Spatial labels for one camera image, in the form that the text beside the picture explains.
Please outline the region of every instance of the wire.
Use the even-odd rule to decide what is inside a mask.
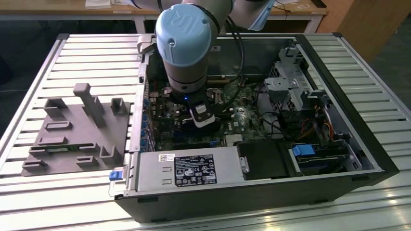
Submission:
[[[305,119],[304,122],[303,122],[303,125],[301,125],[301,132],[300,132],[301,134],[303,134],[303,131],[304,131],[305,123],[307,123],[308,121],[309,121],[309,119]]]
[[[285,9],[285,5],[284,5],[283,3],[280,3],[280,4],[283,5],[284,8],[281,9],[281,8],[279,8],[279,7],[276,7],[276,6],[275,6],[275,8],[277,8],[277,9],[280,9],[280,10],[283,10],[283,11],[285,12],[285,21],[287,21],[288,12],[291,13],[292,11],[289,11],[289,10]]]
[[[132,4],[134,5],[134,7],[140,8],[134,2],[134,0],[130,0]]]
[[[329,139],[331,141],[333,141],[333,137],[332,137],[332,133],[333,133],[333,128],[332,128],[332,125],[327,122],[324,122],[324,125],[328,127],[328,135],[329,135]]]
[[[234,32],[234,28],[237,26],[236,26],[236,24],[232,21],[232,18],[229,16],[226,17],[226,20],[228,20],[228,24],[230,24],[229,26],[232,26],[230,33],[232,33],[233,38],[236,39],[234,33],[237,34],[237,37],[238,37],[238,48],[240,48],[240,53],[241,53],[241,64],[240,64],[240,69],[238,69],[237,76],[234,78],[234,80],[237,80],[240,78],[238,88],[237,88],[237,91],[233,94],[232,98],[229,99],[229,101],[222,105],[222,110],[232,104],[232,102],[236,99],[236,97],[237,97],[237,95],[240,93],[240,90],[241,90],[241,88],[244,86],[244,74],[242,74],[242,68],[244,68],[244,44],[242,44],[242,39],[241,39],[240,33],[237,31]]]
[[[0,90],[0,93],[18,92],[18,91],[28,91],[28,89],[24,89],[24,90]]]
[[[238,72],[237,72],[237,76],[236,76],[233,79],[229,80],[229,83],[232,83],[232,82],[236,81],[236,80],[241,77],[241,75],[242,75],[242,70],[244,70],[244,59],[245,59],[245,57],[244,57],[244,44],[242,44],[242,39],[241,39],[241,37],[240,37],[240,33],[238,33],[237,31],[234,31],[234,29],[236,29],[236,24],[234,24],[234,22],[232,21],[232,19],[230,19],[229,16],[228,16],[228,18],[226,18],[226,27],[228,27],[228,29],[229,29],[229,31],[230,31],[232,38],[233,38],[233,40],[234,40],[234,42],[236,42],[237,49],[238,49],[238,52],[240,52],[240,58],[241,58],[241,60],[240,60],[240,69],[238,69]]]

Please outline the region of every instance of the aluminum extrusion table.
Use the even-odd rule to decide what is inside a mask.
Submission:
[[[331,34],[309,35],[308,40],[401,171],[380,184],[317,205],[138,224],[108,195],[109,171],[21,177],[22,160],[46,115],[41,109],[46,98],[62,97],[66,104],[81,103],[73,97],[72,86],[88,82],[101,102],[113,97],[134,101],[137,38],[138,34],[69,35],[56,41],[0,140],[0,230],[409,228],[411,114],[345,40]]]

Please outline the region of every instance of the black cable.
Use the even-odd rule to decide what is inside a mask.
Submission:
[[[258,95],[261,93],[261,88],[264,86],[264,83],[260,84],[260,86],[257,87],[257,91],[256,91],[256,96],[254,96],[254,106],[257,105],[257,98],[258,98]]]
[[[238,72],[237,72],[237,76],[229,80],[229,83],[232,83],[233,81],[236,81],[240,76],[242,75],[242,70],[244,70],[244,44],[242,44],[242,40],[241,40],[241,37],[240,37],[240,33],[238,32],[234,32],[234,28],[236,28],[236,25],[230,19],[230,17],[228,16],[226,18],[226,27],[230,31],[230,34],[232,34],[232,38],[236,42],[236,45],[237,45],[237,49],[238,49],[238,52],[240,52],[240,69],[238,69]]]
[[[285,21],[287,21],[288,12],[292,12],[292,11],[289,11],[289,10],[285,9],[285,5],[284,5],[283,3],[280,3],[280,4],[283,5],[284,8],[281,9],[281,8],[279,8],[279,7],[276,7],[276,6],[275,6],[275,8],[277,8],[277,9],[280,9],[280,10],[283,10],[283,11],[285,12]]]
[[[232,33],[233,37],[234,37],[234,33],[237,34],[237,37],[238,37],[238,45],[240,45],[240,53],[241,53],[241,64],[240,64],[240,69],[238,69],[237,76],[234,78],[234,80],[237,80],[237,78],[240,78],[238,87],[237,87],[236,93],[233,94],[232,98],[222,105],[222,110],[232,104],[233,100],[236,99],[236,97],[237,97],[237,95],[240,93],[240,90],[241,90],[241,88],[244,86],[244,82],[245,82],[244,74],[242,74],[242,68],[244,68],[244,44],[242,44],[242,39],[241,39],[240,33],[237,31],[234,32],[234,29],[237,28],[237,26],[236,26],[236,24],[232,21],[232,18],[229,16],[228,16],[226,20],[228,20],[228,23],[232,26],[230,33]]]
[[[141,8],[137,6],[134,0],[130,0],[130,2],[132,2],[132,4],[134,5],[134,7],[137,7],[138,9],[141,9]]]
[[[257,115],[258,117],[261,117],[261,120],[271,126],[271,131],[272,131],[272,133],[273,133],[273,128],[275,128],[275,129],[277,129],[277,130],[281,132],[281,135],[284,136],[285,139],[288,139],[288,140],[291,140],[291,141],[296,141],[296,139],[285,132],[284,129],[281,129],[277,125],[273,125],[275,121],[277,121],[277,120],[275,120],[273,122],[269,122],[266,119],[262,118],[262,115],[264,115],[264,114],[268,114],[268,113],[271,113],[271,114],[273,114],[273,115],[277,115],[276,112],[264,112],[262,114],[258,114],[258,111],[257,111],[257,109],[256,109],[256,115]]]

